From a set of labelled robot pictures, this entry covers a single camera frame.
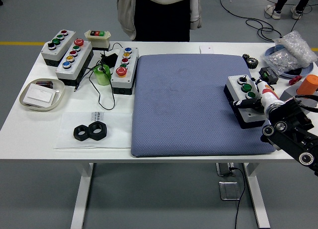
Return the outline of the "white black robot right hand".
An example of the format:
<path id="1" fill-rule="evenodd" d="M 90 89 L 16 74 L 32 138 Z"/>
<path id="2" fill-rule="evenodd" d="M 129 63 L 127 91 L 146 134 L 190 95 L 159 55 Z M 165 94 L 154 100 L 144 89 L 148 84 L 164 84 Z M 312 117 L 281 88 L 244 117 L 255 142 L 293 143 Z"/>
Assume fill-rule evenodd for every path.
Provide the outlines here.
<path id="1" fill-rule="evenodd" d="M 262 106 L 264 112 L 266 112 L 285 104 L 284 101 L 279 99 L 267 82 L 258 79 L 254 81 L 254 86 L 256 87 L 259 96 L 256 94 L 256 98 L 233 100 L 230 101 L 230 105 L 238 109 L 258 109 Z"/>

